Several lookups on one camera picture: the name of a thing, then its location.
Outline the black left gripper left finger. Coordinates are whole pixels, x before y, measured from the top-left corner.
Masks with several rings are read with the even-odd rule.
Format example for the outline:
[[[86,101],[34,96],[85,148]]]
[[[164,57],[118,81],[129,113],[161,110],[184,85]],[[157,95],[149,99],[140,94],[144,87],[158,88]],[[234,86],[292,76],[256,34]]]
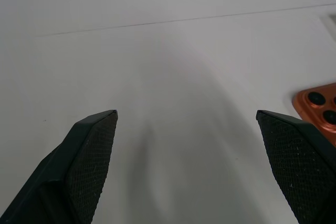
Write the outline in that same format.
[[[91,224],[108,174],[118,113],[75,123],[36,167],[0,224]]]

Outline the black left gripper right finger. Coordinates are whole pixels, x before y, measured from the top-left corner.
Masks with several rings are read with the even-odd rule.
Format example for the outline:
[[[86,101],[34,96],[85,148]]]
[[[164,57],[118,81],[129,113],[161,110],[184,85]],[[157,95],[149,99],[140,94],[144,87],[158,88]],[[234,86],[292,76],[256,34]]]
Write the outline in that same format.
[[[272,173],[299,224],[336,224],[336,148],[312,124],[256,114]]]

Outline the white object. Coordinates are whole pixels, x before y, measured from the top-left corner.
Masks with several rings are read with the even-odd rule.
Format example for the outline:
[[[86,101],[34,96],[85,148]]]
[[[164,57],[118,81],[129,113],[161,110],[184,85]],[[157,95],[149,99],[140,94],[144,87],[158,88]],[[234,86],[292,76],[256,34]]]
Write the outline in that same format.
[[[320,20],[327,29],[327,31],[330,34],[334,34],[336,36],[336,13],[321,16]]]

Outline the orange smartphone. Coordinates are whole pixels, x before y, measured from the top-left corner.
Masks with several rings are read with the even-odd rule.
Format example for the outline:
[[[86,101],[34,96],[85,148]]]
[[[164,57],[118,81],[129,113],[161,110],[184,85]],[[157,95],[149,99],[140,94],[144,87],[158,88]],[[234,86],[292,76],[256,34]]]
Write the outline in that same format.
[[[336,147],[336,82],[299,91],[292,105],[302,120],[313,124]]]

